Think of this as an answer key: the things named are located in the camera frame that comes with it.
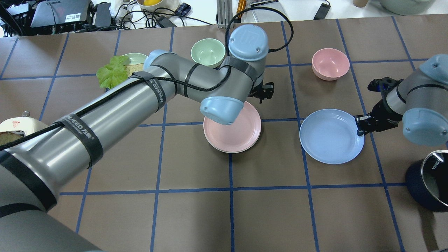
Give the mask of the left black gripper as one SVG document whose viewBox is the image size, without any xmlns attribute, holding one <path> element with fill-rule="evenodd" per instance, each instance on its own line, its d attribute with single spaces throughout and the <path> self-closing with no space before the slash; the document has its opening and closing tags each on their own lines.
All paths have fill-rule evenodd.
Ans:
<svg viewBox="0 0 448 252">
<path fill-rule="evenodd" d="M 275 92 L 275 84 L 274 82 L 264 83 L 264 74 L 263 71 L 257 78 L 255 84 L 252 86 L 251 91 L 248 94 L 248 98 L 255 97 L 259 99 L 259 103 L 262 104 L 265 99 L 272 99 L 272 96 Z"/>
</svg>

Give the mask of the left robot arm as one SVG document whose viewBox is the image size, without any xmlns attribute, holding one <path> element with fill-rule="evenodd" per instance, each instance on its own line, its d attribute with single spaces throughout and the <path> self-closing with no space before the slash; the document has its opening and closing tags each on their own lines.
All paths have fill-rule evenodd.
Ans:
<svg viewBox="0 0 448 252">
<path fill-rule="evenodd" d="M 2 252 L 93 252 L 98 247 L 48 215 L 68 182 L 162 110 L 175 95 L 200 102 L 222 125 L 235 122 L 247 97 L 262 91 L 267 33 L 244 24 L 226 35 L 219 70 L 154 50 L 142 71 L 53 124 L 1 146 Z"/>
</svg>

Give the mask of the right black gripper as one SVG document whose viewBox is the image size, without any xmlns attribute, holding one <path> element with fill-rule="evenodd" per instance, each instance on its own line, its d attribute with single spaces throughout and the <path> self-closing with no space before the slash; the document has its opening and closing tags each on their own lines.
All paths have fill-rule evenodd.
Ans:
<svg viewBox="0 0 448 252">
<path fill-rule="evenodd" d="M 389 77 L 374 79 L 368 84 L 368 90 L 379 92 L 382 99 L 365 116 L 354 116 L 357 126 L 357 136 L 364 136 L 374 131 L 381 132 L 396 128 L 402 120 L 402 115 L 390 108 L 387 103 L 387 94 L 396 88 L 403 79 L 395 80 Z"/>
</svg>

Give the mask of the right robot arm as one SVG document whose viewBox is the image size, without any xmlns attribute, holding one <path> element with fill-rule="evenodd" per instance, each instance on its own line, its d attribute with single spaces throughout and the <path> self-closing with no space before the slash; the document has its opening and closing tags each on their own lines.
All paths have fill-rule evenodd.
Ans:
<svg viewBox="0 0 448 252">
<path fill-rule="evenodd" d="M 402 133 L 416 145 L 447 142 L 448 56 L 438 54 L 421 64 L 408 78 L 374 79 L 368 90 L 382 99 L 364 116 L 355 116 L 357 135 L 381 132 L 402 122 Z"/>
</svg>

